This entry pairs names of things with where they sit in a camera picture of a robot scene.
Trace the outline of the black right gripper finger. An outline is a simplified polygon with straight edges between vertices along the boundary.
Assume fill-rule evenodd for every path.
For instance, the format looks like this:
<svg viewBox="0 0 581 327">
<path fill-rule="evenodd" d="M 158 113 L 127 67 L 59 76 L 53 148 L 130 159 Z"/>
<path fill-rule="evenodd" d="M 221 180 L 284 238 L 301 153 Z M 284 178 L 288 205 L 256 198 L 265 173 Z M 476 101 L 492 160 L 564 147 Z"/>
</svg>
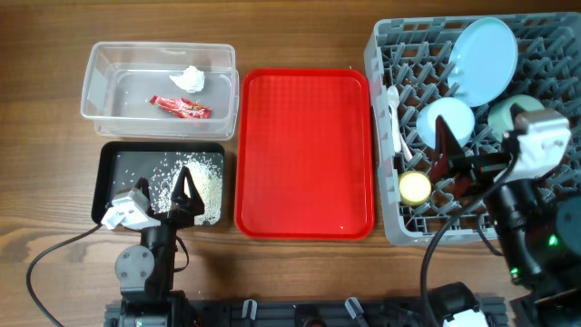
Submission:
<svg viewBox="0 0 581 327">
<path fill-rule="evenodd" d="M 435 148 L 429 178 L 432 183 L 458 174 L 465 153 L 442 115 L 435 122 Z"/>
<path fill-rule="evenodd" d="M 453 195 L 456 199 L 472 196 L 474 192 L 474 180 L 467 175 L 459 175 L 455 179 Z"/>
</svg>

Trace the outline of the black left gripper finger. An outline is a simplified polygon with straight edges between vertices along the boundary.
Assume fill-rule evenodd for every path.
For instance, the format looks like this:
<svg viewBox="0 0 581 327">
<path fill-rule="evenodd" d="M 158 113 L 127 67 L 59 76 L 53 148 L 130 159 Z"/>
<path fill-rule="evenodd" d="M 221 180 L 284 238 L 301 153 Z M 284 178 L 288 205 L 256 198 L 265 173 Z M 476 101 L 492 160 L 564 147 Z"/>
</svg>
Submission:
<svg viewBox="0 0 581 327">
<path fill-rule="evenodd" d="M 147 212 L 151 207 L 148 180 L 146 178 L 140 177 L 134 185 L 134 188 L 136 189 L 138 203 Z"/>
<path fill-rule="evenodd" d="M 172 191 L 171 200 L 182 209 L 203 209 L 203 200 L 197 191 L 190 169 L 183 166 Z"/>
</svg>

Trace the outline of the light blue bowl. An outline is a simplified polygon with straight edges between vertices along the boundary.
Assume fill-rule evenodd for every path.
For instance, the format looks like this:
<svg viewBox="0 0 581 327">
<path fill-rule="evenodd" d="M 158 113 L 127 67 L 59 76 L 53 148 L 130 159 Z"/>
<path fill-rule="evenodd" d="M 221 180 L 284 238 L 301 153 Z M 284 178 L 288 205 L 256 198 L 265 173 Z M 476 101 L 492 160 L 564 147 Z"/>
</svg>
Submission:
<svg viewBox="0 0 581 327">
<path fill-rule="evenodd" d="M 429 148 L 435 148 L 439 116 L 444 118 L 459 145 L 466 145 L 474 130 L 475 116 L 469 106 L 453 97 L 438 99 L 419 112 L 416 128 L 421 141 Z"/>
</svg>

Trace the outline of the rice food waste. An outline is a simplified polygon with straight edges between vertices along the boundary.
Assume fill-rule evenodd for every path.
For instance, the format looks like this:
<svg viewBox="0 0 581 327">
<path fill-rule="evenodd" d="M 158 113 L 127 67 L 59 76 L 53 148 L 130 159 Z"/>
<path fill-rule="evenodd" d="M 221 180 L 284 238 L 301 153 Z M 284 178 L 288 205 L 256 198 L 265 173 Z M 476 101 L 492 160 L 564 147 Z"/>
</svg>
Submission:
<svg viewBox="0 0 581 327">
<path fill-rule="evenodd" d="M 196 226 L 215 225 L 222 217 L 224 156 L 210 152 L 128 152 L 114 157 L 110 195 L 134 186 L 139 178 L 149 183 L 151 207 L 155 213 L 170 209 L 172 191 L 179 172 L 187 167 L 205 212 L 195 217 Z"/>
</svg>

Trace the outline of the yellow plastic cup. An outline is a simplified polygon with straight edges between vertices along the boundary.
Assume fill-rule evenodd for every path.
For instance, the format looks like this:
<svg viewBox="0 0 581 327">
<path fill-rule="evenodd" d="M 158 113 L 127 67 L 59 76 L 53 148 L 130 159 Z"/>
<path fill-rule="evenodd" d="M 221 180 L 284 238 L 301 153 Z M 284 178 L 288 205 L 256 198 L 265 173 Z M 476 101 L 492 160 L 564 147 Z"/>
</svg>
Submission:
<svg viewBox="0 0 581 327">
<path fill-rule="evenodd" d="M 431 196 L 431 182 L 422 172 L 405 172 L 399 177 L 399 193 L 403 204 L 418 206 Z"/>
</svg>

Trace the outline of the green bowl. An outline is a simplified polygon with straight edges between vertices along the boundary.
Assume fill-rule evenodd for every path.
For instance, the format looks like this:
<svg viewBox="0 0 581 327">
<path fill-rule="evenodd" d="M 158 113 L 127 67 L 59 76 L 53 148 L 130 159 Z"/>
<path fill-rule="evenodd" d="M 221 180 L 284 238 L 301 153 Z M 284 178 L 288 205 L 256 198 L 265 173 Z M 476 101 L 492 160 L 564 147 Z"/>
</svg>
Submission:
<svg viewBox="0 0 581 327">
<path fill-rule="evenodd" d="M 493 136 L 502 141 L 503 134 L 514 129 L 513 118 L 510 108 L 513 104 L 517 104 L 524 111 L 539 111 L 543 110 L 543 104 L 535 97 L 530 95 L 520 94 L 511 96 L 497 104 L 494 104 L 487 118 L 487 124 L 492 128 Z"/>
</svg>

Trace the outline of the cream plastic spoon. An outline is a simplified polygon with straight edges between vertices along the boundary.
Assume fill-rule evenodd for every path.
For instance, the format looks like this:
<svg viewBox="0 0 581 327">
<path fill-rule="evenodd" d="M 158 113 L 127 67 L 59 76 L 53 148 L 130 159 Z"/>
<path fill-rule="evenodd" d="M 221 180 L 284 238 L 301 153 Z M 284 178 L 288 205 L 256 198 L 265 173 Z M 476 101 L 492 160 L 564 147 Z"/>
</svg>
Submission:
<svg viewBox="0 0 581 327">
<path fill-rule="evenodd" d="M 398 117 L 399 91 L 395 85 L 391 85 L 387 89 L 387 97 L 391 116 L 391 132 L 393 136 L 394 151 L 396 153 L 400 153 L 402 150 L 402 145 L 400 141 L 399 117 Z"/>
</svg>

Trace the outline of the red snack wrapper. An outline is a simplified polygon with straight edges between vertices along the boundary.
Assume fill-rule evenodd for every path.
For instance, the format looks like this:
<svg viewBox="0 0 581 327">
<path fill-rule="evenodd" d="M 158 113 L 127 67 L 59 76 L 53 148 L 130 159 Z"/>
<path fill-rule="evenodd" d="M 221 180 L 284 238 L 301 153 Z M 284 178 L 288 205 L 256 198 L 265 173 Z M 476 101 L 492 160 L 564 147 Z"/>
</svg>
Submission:
<svg viewBox="0 0 581 327">
<path fill-rule="evenodd" d="M 166 98 L 153 96 L 149 103 L 161 108 L 166 113 L 184 119 L 207 119 L 212 113 L 208 106 L 195 103 L 187 98 Z"/>
</svg>

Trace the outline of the light blue plate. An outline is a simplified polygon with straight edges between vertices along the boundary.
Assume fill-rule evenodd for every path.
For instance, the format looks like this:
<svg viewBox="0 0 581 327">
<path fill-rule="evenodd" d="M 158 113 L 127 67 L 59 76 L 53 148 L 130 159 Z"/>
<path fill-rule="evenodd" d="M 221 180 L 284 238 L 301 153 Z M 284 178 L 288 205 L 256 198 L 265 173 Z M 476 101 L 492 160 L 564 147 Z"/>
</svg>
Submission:
<svg viewBox="0 0 581 327">
<path fill-rule="evenodd" d="M 455 42 L 448 76 L 457 85 L 454 96 L 470 107 L 481 106 L 500 96 L 517 68 L 517 40 L 500 19 L 485 17 L 469 25 Z"/>
</svg>

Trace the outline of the white napkin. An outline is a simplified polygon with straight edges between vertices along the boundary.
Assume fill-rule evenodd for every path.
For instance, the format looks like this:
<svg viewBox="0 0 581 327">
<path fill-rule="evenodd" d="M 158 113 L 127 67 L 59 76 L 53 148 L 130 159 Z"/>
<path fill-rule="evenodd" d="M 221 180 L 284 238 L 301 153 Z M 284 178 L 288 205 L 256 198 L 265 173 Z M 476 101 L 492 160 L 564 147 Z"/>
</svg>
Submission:
<svg viewBox="0 0 581 327">
<path fill-rule="evenodd" d="M 188 93 L 200 92 L 205 85 L 204 71 L 190 65 L 180 75 L 171 75 L 170 79 L 182 90 Z"/>
</svg>

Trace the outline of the pink plastic fork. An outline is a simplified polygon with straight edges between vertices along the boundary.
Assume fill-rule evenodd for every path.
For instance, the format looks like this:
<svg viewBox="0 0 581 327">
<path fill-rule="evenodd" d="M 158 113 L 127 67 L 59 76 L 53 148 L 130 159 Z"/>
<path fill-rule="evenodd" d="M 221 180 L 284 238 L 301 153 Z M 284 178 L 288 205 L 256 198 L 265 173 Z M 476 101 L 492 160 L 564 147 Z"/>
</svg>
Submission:
<svg viewBox="0 0 581 327">
<path fill-rule="evenodd" d="M 401 151 L 403 153 L 404 159 L 407 162 L 409 162 L 413 158 L 413 154 L 409 150 L 409 147 L 408 147 L 402 134 L 399 136 L 399 139 L 400 139 Z"/>
</svg>

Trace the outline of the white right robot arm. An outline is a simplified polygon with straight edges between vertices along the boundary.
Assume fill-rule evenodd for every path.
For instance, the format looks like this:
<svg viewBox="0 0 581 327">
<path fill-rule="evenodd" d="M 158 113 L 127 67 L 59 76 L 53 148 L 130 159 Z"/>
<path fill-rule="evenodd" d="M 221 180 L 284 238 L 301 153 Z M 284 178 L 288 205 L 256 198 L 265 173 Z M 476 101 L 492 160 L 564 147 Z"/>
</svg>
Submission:
<svg viewBox="0 0 581 327">
<path fill-rule="evenodd" d="M 513 284 L 530 291 L 512 302 L 525 326 L 580 323 L 580 194 L 543 200 L 540 179 L 565 155 L 568 120 L 546 109 L 523 112 L 497 153 L 467 156 L 443 117 L 436 120 L 430 179 L 452 178 L 463 212 L 487 207 Z"/>
</svg>

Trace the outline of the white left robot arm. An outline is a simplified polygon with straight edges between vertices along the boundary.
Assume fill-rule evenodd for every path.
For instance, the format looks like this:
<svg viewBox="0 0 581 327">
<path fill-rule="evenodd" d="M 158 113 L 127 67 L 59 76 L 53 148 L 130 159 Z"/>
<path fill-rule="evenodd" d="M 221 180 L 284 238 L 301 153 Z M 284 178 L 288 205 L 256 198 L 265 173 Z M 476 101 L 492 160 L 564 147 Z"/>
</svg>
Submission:
<svg viewBox="0 0 581 327">
<path fill-rule="evenodd" d="M 183 291 L 173 289 L 177 247 L 181 229 L 194 226 L 205 212 L 190 170 L 183 167 L 165 213 L 151 209 L 149 183 L 138 180 L 112 200 L 103 221 L 113 229 L 122 225 L 140 233 L 141 241 L 122 251 L 115 263 L 121 304 L 106 308 L 105 326 L 196 326 L 197 313 Z"/>
</svg>

